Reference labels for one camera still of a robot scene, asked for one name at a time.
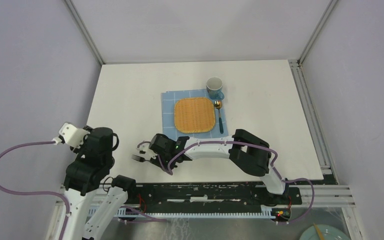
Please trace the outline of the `black metal fork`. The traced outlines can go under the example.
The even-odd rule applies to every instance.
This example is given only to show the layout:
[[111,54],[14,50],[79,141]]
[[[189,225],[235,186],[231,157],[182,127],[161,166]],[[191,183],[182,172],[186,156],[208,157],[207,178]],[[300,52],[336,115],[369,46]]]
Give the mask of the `black metal fork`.
[[144,163],[144,162],[150,162],[149,159],[146,159],[145,157],[141,156],[141,155],[135,155],[133,154],[131,156],[131,158],[137,162],[140,162],[140,163]]

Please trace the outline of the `gold spoon teal handle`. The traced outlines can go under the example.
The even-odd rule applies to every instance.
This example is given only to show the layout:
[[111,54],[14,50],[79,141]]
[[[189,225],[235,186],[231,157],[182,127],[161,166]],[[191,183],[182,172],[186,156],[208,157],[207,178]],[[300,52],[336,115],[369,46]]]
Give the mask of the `gold spoon teal handle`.
[[221,134],[224,133],[224,127],[223,127],[223,120],[222,120],[222,115],[221,115],[221,108],[223,106],[223,103],[220,100],[216,100],[214,102],[214,107],[218,111],[218,122],[219,122],[219,131]]

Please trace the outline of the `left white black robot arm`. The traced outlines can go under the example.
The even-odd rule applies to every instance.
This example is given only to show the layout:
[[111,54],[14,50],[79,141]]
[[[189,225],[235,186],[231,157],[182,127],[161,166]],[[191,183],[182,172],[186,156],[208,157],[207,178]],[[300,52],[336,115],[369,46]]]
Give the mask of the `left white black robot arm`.
[[103,203],[88,218],[94,197],[102,180],[114,166],[113,151],[119,146],[119,137],[108,127],[78,128],[65,122],[55,138],[57,144],[66,144],[76,154],[65,171],[64,210],[57,229],[57,240],[99,240],[118,209],[124,203],[136,200],[136,181],[118,175],[112,181]]

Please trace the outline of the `white blue mug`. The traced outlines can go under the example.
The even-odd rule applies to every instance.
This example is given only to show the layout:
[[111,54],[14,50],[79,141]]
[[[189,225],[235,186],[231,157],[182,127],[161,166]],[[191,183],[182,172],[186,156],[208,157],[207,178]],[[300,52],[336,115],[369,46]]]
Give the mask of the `white blue mug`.
[[222,101],[225,98],[222,88],[223,82],[218,77],[211,77],[206,81],[206,91],[212,100]]

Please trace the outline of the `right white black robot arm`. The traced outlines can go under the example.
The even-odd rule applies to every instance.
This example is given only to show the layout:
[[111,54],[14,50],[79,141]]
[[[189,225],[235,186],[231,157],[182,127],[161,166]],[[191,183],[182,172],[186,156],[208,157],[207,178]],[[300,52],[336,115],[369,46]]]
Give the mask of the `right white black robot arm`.
[[168,174],[177,163],[199,159],[228,159],[244,173],[258,177],[269,192],[269,199],[282,204],[289,198],[286,179],[275,168],[278,153],[270,145],[244,129],[219,138],[181,136],[172,140],[157,133],[151,141],[137,145],[145,160]]

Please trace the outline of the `woven bamboo placemat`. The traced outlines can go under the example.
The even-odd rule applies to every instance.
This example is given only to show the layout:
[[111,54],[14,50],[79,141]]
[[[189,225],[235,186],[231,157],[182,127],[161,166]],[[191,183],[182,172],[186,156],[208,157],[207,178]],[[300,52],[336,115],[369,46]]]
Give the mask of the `woven bamboo placemat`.
[[206,133],[216,125],[213,102],[206,97],[180,99],[174,105],[174,126],[184,134]]

